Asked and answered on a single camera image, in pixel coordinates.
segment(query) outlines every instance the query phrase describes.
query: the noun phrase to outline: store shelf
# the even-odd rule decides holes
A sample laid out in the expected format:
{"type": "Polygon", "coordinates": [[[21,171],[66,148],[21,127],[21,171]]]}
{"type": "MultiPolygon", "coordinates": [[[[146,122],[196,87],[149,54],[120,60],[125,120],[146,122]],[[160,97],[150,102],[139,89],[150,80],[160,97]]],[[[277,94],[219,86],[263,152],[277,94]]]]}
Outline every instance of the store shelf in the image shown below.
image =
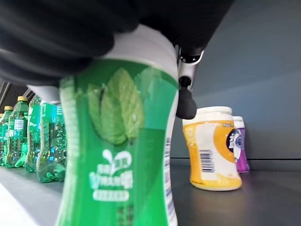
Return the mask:
{"type": "MultiPolygon", "coordinates": [[[[189,171],[185,166],[172,167],[179,226],[300,225],[301,172],[251,172],[242,175],[241,189],[209,192],[190,185],[189,171]]],[[[4,167],[0,183],[37,225],[55,224],[63,183],[41,184],[34,173],[4,167]]]]}

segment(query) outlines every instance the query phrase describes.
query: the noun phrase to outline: plastic bottle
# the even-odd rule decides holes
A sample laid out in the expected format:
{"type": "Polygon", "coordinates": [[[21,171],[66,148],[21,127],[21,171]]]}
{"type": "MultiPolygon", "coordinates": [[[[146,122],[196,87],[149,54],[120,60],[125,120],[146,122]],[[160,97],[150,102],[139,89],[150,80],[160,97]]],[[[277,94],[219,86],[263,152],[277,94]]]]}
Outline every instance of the plastic bottle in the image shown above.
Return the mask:
{"type": "Polygon", "coordinates": [[[23,167],[27,154],[27,98],[20,96],[8,121],[8,154],[5,165],[8,168],[23,167]]]}
{"type": "Polygon", "coordinates": [[[64,181],[66,132],[61,106],[41,103],[41,151],[37,160],[40,182],[64,181]]]}
{"type": "Polygon", "coordinates": [[[173,45],[145,26],[61,81],[68,163],[57,226],[176,226],[170,182],[178,101],[173,45]]]}
{"type": "Polygon", "coordinates": [[[237,148],[234,149],[236,166],[239,173],[246,173],[249,172],[250,167],[245,152],[246,129],[244,120],[241,116],[233,116],[233,121],[235,128],[237,128],[239,132],[239,135],[235,139],[235,145],[237,148]]]}
{"type": "Polygon", "coordinates": [[[195,187],[210,191],[241,187],[233,153],[237,131],[231,108],[199,108],[194,119],[183,120],[183,132],[190,153],[190,182],[195,187]]]}
{"type": "Polygon", "coordinates": [[[4,154],[4,152],[1,151],[1,140],[3,139],[3,136],[2,136],[2,124],[1,124],[2,116],[3,116],[3,113],[0,113],[0,166],[4,165],[4,161],[3,161],[3,154],[4,154]]]}
{"type": "Polygon", "coordinates": [[[0,120],[0,165],[5,165],[5,158],[8,153],[8,119],[13,112],[12,106],[4,107],[4,115],[0,120]]]}
{"type": "Polygon", "coordinates": [[[41,98],[35,95],[29,103],[28,110],[28,152],[25,159],[25,169],[28,172],[35,172],[37,169],[37,158],[40,152],[40,118],[41,98]]]}

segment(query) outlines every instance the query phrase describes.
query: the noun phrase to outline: green plastic bottle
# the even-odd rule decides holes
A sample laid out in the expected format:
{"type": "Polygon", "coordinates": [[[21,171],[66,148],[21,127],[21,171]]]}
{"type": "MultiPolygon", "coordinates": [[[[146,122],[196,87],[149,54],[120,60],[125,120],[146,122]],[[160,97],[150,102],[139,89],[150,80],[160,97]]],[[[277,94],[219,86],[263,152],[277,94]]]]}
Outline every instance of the green plastic bottle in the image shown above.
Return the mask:
{"type": "MultiPolygon", "coordinates": [[[[2,124],[1,124],[1,121],[2,121],[2,117],[3,117],[3,113],[0,113],[0,146],[1,146],[1,140],[3,139],[2,137],[2,124]]],[[[0,151],[0,166],[3,166],[2,162],[3,162],[3,152],[0,151]]]]}
{"type": "Polygon", "coordinates": [[[173,45],[140,26],[60,83],[68,141],[56,226],[177,226],[169,156],[178,102],[173,45]]]}
{"type": "Polygon", "coordinates": [[[62,107],[42,102],[41,151],[37,160],[40,182],[64,181],[66,132],[62,107]]]}
{"type": "Polygon", "coordinates": [[[5,165],[8,168],[23,167],[27,154],[28,99],[18,97],[15,109],[8,120],[8,154],[5,165]]]}
{"type": "Polygon", "coordinates": [[[5,157],[8,153],[8,119],[13,109],[12,106],[5,106],[4,115],[0,120],[0,166],[5,165],[5,157]]]}
{"type": "Polygon", "coordinates": [[[28,152],[25,159],[25,169],[28,172],[35,172],[37,169],[37,158],[40,152],[40,118],[41,98],[35,95],[29,103],[28,110],[28,152]]]}

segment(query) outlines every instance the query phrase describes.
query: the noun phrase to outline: soda bottle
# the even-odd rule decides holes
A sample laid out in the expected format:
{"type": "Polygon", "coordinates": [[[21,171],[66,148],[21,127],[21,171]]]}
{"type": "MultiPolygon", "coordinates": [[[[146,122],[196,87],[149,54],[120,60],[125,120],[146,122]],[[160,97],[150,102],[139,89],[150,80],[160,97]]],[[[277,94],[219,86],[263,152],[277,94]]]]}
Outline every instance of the soda bottle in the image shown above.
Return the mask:
{"type": "Polygon", "coordinates": [[[35,172],[37,158],[40,152],[40,117],[41,117],[41,98],[37,95],[29,103],[27,141],[28,152],[25,159],[25,169],[28,172],[35,172]]]}
{"type": "MultiPolygon", "coordinates": [[[[2,116],[3,116],[3,113],[0,114],[0,145],[1,145],[1,139],[2,139],[2,125],[1,125],[2,116]]],[[[2,158],[3,158],[3,153],[0,153],[0,166],[2,166],[2,158]]]]}
{"type": "Polygon", "coordinates": [[[40,182],[64,181],[66,133],[62,107],[42,102],[41,151],[37,160],[40,182]]]}
{"type": "Polygon", "coordinates": [[[15,109],[8,120],[8,154],[5,165],[8,168],[23,167],[27,154],[28,99],[18,97],[15,109]]]}
{"type": "Polygon", "coordinates": [[[0,166],[4,166],[8,152],[8,118],[13,109],[12,106],[5,106],[4,115],[0,119],[0,166]]]}

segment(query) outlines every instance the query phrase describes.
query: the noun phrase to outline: barcode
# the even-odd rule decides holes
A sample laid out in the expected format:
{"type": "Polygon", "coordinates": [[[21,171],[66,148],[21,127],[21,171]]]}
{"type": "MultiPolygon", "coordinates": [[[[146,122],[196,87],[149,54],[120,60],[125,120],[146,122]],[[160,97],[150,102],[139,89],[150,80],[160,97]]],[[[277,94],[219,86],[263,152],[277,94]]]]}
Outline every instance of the barcode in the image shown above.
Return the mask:
{"type": "Polygon", "coordinates": [[[211,150],[200,150],[201,168],[203,173],[214,173],[214,162],[211,150]]]}
{"type": "Polygon", "coordinates": [[[165,176],[165,200],[167,203],[167,211],[169,222],[174,222],[176,218],[173,194],[171,190],[171,180],[170,180],[170,145],[171,138],[166,139],[165,144],[165,157],[164,157],[164,176],[165,176]]]}

